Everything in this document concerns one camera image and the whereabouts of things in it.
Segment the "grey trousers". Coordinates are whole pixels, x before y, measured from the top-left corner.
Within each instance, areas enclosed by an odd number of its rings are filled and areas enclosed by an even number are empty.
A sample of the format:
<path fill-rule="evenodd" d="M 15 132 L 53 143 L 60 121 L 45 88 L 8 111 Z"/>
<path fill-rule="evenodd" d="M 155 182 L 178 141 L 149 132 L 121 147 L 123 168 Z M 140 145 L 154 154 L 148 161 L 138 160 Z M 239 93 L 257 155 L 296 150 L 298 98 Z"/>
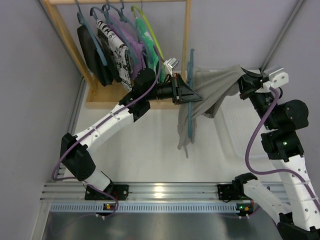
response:
<path fill-rule="evenodd" d="M 202 101 L 193 102 L 191 110 L 188 104 L 181 104 L 178 112 L 177 148 L 184 150 L 188 157 L 187 145 L 193 144 L 196 138 L 197 117 L 213 119 L 223 100 L 239 92 L 237 81 L 245 75 L 240 65 L 209 71 L 200 67 L 193 69 L 193 90 L 203 97 Z"/>

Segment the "lime green hanger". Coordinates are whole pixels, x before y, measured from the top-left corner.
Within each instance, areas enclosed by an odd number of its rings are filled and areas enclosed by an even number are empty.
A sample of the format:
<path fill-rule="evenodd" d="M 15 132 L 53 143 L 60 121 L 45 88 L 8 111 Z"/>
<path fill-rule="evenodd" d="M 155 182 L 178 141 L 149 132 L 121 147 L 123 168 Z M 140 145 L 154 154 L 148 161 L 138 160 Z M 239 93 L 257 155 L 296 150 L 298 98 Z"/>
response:
<path fill-rule="evenodd" d="M 156 37 L 156 35 L 155 35 L 155 33 L 154 33 L 154 30 L 153 30 L 153 28 L 152 28 L 152 26 L 151 26 L 148 18 L 146 17 L 143 9 L 142 9 L 142 8 L 139 8 L 139 7 L 135 6 L 135 5 L 132 5 L 132 6 L 131 6 L 131 12 L 133 13 L 133 16 L 134 16 L 134 17 L 137 16 L 136 11 L 140 14 L 140 16 L 142 17 L 142 19 L 144 20 L 144 23 L 146 24 L 146 26 L 147 26 L 147 28 L 148 28 L 148 32 L 149 32 L 151 38 L 153 39 L 153 41 L 154 41 L 154 43 L 155 43 L 155 45 L 156 45 L 156 47 L 157 47 L 157 49 L 158 49 L 158 51 L 159 51 L 159 53 L 160 53 L 160 56 L 164 59 L 164 55 L 163 55 L 162 49 L 161 49 L 161 47 L 160 47 L 160 44 L 159 44 L 159 42 L 158 42 L 158 40 L 157 40 L 157 37 Z"/>

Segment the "green tie-dye trousers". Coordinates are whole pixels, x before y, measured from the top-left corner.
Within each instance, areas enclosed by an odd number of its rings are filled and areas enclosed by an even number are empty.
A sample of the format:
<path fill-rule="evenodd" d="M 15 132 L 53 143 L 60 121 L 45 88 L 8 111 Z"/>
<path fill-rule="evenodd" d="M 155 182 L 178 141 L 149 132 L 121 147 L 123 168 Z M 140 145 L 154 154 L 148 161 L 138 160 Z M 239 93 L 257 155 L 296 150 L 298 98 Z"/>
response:
<path fill-rule="evenodd" d="M 154 45 L 155 42 L 152 39 L 147 26 L 145 24 L 145 22 L 139 18 L 136 17 L 135 18 L 135 26 L 137 28 L 137 30 L 139 31 L 139 33 L 142 36 L 142 39 L 144 40 L 145 44 L 146 44 L 146 48 L 150 53 L 150 57 L 147 60 L 147 65 L 150 69 L 153 69 L 155 71 L 155 73 L 158 73 L 158 67 L 159 67 L 159 56 L 155 51 Z"/>

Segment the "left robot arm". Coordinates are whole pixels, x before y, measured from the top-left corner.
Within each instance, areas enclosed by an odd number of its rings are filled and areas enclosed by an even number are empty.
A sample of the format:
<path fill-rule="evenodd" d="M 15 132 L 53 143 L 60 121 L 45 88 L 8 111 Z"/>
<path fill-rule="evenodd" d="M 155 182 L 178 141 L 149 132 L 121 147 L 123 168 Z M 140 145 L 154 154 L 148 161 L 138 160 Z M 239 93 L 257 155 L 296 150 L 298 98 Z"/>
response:
<path fill-rule="evenodd" d="M 169 77 L 167 82 L 158 82 L 155 72 L 144 68 L 138 72 L 132 90 L 104 118 L 75 135 L 67 133 L 62 137 L 61 163 L 79 182 L 111 198 L 114 183 L 98 170 L 91 153 L 119 130 L 139 120 L 150 110 L 151 101 L 163 99 L 182 105 L 200 102 L 203 97 L 191 89 L 180 74 Z"/>

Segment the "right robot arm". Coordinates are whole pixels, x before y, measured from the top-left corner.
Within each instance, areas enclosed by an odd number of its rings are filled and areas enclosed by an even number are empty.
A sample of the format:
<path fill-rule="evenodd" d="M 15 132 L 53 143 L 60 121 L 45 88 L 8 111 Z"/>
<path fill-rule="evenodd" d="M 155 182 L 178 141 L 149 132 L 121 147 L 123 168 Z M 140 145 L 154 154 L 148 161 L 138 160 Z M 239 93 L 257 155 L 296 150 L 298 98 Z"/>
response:
<path fill-rule="evenodd" d="M 309 110 L 301 100 L 278 104 L 282 86 L 289 81 L 283 68 L 270 72 L 244 71 L 238 79 L 240 98 L 249 99 L 260 117 L 245 150 L 249 159 L 252 144 L 262 127 L 261 144 L 273 170 L 257 171 L 252 167 L 248 173 L 238 175 L 230 184 L 217 187 L 221 201 L 251 200 L 257 203 L 273 220 L 284 240 L 317 240 L 320 237 L 320 200 L 309 178 L 304 149 L 297 130 L 309 124 Z M 283 203 L 265 187 L 258 176 L 279 174 L 288 203 Z"/>

